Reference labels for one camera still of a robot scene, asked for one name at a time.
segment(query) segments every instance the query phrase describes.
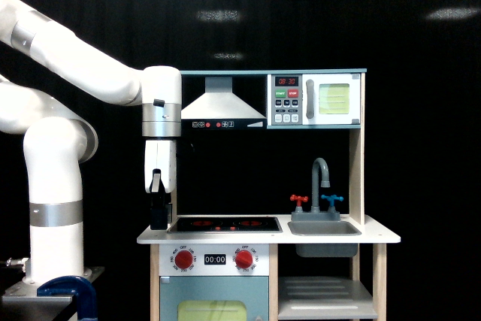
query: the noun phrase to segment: sink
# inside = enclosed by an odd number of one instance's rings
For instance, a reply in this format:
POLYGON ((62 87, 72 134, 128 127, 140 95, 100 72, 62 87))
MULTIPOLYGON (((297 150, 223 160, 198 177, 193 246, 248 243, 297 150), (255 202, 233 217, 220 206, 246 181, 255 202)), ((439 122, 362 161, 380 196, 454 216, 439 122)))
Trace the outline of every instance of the sink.
POLYGON ((356 236, 361 232, 346 221, 291 221, 287 223, 297 236, 356 236))
MULTIPOLYGON (((291 221, 287 223, 297 236, 356 236, 361 232, 346 221, 291 221)), ((353 257, 358 244, 296 244, 300 257, 353 257)))

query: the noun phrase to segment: black stovetop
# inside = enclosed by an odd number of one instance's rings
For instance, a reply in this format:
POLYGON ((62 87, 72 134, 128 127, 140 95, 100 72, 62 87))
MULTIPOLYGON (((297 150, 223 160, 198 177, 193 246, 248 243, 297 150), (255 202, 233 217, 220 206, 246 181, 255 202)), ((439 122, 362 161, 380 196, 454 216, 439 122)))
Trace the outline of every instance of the black stovetop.
POLYGON ((276 217, 180 217, 168 232, 280 232, 276 217))

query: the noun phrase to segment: faucet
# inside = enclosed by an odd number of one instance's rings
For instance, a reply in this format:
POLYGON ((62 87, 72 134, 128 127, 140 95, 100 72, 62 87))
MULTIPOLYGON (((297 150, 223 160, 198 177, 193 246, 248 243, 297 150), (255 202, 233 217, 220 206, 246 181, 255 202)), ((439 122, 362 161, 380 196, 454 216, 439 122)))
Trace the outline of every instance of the faucet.
POLYGON ((307 202, 307 197, 301 197, 292 195, 291 201, 297 201, 297 207, 292 212, 292 221, 339 221, 340 214, 334 207, 335 201, 343 201, 343 197, 337 197, 336 195, 323 195, 322 199, 327 200, 330 203, 329 209, 321 212, 319 209, 319 169, 321 170, 321 187, 329 188, 331 183, 329 182, 329 168, 328 164, 323 158, 318 158, 313 163, 312 171, 312 200, 313 203, 310 208, 310 212, 302 211, 302 202, 307 202))
POLYGON ((319 169, 321 168, 321 187, 329 188, 331 186, 329 182, 329 168, 328 164, 323 158, 318 158, 313 163, 313 189, 312 189, 312 206, 310 207, 311 213, 319 213, 319 169))

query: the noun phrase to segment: timer display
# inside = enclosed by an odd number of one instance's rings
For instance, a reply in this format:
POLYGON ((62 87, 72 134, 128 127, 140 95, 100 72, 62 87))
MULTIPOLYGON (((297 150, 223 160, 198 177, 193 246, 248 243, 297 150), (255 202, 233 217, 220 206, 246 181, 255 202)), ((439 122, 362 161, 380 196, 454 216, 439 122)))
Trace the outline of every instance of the timer display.
POLYGON ((275 86, 299 86, 299 77, 274 77, 275 86))
POLYGON ((225 265, 225 255, 204 255, 205 265, 225 265))

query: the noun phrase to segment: microwave keypad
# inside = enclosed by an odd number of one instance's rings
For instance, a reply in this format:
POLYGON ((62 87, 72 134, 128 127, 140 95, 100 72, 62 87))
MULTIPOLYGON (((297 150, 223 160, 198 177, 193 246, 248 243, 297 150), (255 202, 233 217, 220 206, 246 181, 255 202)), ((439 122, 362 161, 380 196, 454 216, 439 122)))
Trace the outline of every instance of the microwave keypad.
POLYGON ((302 124, 302 76, 272 75, 272 125, 302 124))

